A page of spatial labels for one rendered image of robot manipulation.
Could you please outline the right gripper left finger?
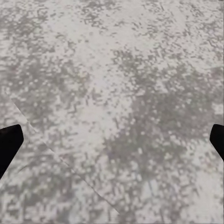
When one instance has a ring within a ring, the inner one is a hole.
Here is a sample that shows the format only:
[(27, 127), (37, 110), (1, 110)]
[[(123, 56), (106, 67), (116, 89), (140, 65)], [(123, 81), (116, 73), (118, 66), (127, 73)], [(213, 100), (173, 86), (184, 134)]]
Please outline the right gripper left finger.
[(0, 180), (23, 141), (20, 124), (0, 129)]

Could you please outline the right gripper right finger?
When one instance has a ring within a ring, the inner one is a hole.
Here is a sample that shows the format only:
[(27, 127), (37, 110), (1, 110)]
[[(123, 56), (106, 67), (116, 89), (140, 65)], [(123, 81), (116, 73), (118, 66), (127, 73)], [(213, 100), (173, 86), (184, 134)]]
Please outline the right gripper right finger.
[(210, 142), (224, 160), (224, 126), (214, 124), (210, 133)]

